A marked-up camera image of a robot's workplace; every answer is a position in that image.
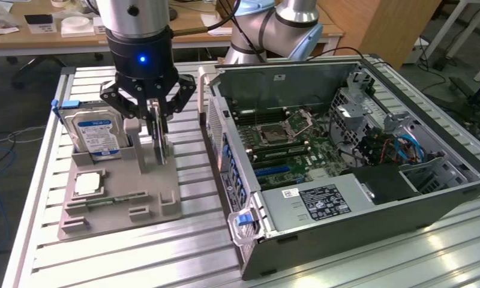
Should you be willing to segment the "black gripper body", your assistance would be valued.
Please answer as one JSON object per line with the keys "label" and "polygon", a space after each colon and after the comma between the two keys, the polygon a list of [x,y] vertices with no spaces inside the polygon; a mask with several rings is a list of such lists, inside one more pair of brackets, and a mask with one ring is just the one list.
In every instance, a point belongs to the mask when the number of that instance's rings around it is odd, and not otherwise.
{"label": "black gripper body", "polygon": [[173,64],[172,30],[147,38],[125,38],[107,30],[119,87],[137,98],[165,98],[177,80]]}

